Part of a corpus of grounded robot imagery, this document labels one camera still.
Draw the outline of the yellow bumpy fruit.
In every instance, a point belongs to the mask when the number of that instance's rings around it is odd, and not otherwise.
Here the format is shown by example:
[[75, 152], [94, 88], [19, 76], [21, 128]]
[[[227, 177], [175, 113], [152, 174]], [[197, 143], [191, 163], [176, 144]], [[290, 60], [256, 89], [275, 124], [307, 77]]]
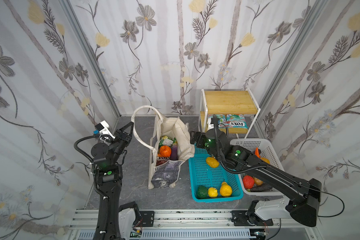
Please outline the yellow bumpy fruit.
[[209, 167], [211, 167], [213, 169], [218, 168], [220, 165], [220, 163], [213, 157], [207, 157], [206, 163]]

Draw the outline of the yellow lemon front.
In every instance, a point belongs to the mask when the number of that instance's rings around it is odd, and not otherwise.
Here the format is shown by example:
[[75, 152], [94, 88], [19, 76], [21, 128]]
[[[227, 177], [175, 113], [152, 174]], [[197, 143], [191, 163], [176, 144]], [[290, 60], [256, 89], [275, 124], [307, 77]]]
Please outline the yellow lemon front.
[[209, 198], [214, 199], [214, 198], [217, 198], [218, 195], [219, 195], [219, 193], [218, 193], [218, 190], [216, 188], [211, 187], [211, 188], [208, 189]]

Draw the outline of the purple eggplant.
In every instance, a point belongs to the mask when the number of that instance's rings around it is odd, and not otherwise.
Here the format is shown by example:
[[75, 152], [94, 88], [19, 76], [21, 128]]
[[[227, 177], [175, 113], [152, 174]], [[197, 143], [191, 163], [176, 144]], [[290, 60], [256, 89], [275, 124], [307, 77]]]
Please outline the purple eggplant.
[[179, 157], [178, 157], [178, 145], [172, 145], [170, 160], [177, 161], [178, 159], [179, 159]]

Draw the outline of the teal plastic basket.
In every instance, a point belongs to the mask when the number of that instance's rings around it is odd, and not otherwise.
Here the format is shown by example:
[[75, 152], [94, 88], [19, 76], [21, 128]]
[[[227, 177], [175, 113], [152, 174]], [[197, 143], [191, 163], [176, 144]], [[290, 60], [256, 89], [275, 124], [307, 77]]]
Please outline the teal plastic basket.
[[[211, 168], [206, 162], [207, 157], [209, 157], [209, 154], [206, 150], [195, 148], [194, 157], [188, 160], [193, 199], [198, 203], [218, 203], [240, 200], [244, 195], [241, 177], [226, 172], [222, 166]], [[206, 189], [215, 188], [219, 191], [223, 182], [227, 183], [233, 190], [230, 197], [223, 197], [221, 194], [218, 194], [216, 198], [210, 198], [208, 196], [206, 198], [198, 197], [198, 188], [200, 186]]]

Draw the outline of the green avocado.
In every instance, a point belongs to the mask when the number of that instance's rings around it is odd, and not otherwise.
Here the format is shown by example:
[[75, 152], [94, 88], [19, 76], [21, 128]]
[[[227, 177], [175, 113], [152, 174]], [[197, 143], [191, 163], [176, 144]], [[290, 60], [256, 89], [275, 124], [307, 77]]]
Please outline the green avocado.
[[208, 188], [205, 186], [198, 186], [196, 196], [197, 199], [207, 199], [209, 197]]

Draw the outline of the dark cucumber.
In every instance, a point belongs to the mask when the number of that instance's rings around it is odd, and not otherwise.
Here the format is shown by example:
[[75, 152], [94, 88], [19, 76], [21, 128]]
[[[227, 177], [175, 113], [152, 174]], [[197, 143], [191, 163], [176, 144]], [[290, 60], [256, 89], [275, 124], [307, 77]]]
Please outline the dark cucumber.
[[247, 189], [247, 191], [251, 193], [261, 193], [261, 192], [269, 192], [272, 189], [273, 189], [272, 186], [268, 184], [262, 184], [260, 186], [254, 186], [251, 189]]

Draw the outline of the orange carrot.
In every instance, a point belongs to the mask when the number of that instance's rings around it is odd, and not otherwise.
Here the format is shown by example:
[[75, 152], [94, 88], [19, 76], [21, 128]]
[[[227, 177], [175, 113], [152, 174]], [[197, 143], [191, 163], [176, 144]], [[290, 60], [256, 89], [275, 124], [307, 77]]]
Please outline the orange carrot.
[[261, 151], [259, 150], [259, 148], [255, 148], [255, 155], [260, 158], [260, 153]]

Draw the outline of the yellow onion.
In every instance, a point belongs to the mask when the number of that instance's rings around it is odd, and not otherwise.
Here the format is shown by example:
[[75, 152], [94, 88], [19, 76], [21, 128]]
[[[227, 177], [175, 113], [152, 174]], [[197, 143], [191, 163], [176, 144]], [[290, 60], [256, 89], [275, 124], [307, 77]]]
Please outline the yellow onion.
[[267, 164], [271, 164], [270, 161], [266, 158], [260, 157], [260, 159]]

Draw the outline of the aluminium rail frame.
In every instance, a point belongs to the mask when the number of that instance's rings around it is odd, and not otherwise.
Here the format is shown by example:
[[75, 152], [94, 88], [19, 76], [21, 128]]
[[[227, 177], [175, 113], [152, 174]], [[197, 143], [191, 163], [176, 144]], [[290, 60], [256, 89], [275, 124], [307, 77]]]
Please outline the aluminium rail frame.
[[291, 219], [272, 219], [261, 226], [245, 226], [244, 211], [142, 210], [119, 214], [125, 240], [321, 240], [317, 228], [305, 227]]

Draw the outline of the teal Fox's candy bag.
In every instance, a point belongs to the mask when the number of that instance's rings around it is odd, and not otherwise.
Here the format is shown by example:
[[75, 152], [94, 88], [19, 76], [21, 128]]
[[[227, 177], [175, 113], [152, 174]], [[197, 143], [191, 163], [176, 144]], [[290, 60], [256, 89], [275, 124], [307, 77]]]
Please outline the teal Fox's candy bag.
[[248, 129], [244, 115], [226, 115], [226, 126], [228, 128]]

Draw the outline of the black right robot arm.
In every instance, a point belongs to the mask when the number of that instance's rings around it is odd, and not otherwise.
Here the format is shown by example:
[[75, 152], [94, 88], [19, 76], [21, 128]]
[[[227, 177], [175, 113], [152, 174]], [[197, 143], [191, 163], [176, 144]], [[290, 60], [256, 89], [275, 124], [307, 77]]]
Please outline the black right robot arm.
[[305, 180], [276, 168], [251, 151], [231, 145], [224, 132], [219, 130], [219, 119], [212, 118], [213, 129], [207, 132], [190, 132], [190, 143], [205, 149], [228, 173], [249, 173], [289, 198], [283, 208], [292, 219], [307, 227], [315, 227], [318, 220], [322, 183], [316, 179]]

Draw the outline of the cream canvas tote bag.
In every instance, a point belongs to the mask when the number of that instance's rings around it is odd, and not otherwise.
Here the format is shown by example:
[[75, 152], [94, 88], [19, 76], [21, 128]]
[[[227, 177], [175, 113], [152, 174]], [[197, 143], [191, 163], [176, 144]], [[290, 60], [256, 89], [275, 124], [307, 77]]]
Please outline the cream canvas tote bag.
[[150, 150], [148, 189], [174, 188], [179, 179], [181, 166], [195, 155], [195, 146], [190, 143], [189, 125], [179, 117], [167, 118], [152, 106], [141, 106], [133, 112], [131, 121], [140, 110], [156, 113], [153, 137], [144, 142], [133, 130], [135, 139]]

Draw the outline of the orange tangerine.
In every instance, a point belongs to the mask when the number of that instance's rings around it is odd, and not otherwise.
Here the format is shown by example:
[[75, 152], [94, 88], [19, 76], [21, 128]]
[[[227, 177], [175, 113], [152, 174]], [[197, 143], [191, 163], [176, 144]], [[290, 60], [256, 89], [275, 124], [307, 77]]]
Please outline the orange tangerine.
[[163, 145], [159, 148], [159, 154], [158, 155], [162, 155], [163, 157], [170, 157], [171, 155], [171, 147]]

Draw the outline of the brown potato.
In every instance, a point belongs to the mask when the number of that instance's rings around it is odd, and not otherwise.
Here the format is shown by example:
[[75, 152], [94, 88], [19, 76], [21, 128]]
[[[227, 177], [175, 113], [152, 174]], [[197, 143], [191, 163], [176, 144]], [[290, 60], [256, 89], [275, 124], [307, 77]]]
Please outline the brown potato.
[[254, 178], [254, 182], [257, 187], [261, 186], [264, 183], [263, 181], [261, 181], [260, 179], [257, 179], [257, 178]]

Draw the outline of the orange candy bag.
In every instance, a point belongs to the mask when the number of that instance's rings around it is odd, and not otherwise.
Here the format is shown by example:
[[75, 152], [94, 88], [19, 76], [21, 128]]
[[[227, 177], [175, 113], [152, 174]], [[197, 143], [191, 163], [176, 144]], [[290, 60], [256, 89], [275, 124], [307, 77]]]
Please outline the orange candy bag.
[[162, 155], [158, 155], [157, 165], [161, 165], [161, 164], [165, 163], [168, 160], [169, 160], [168, 157], [163, 157]]

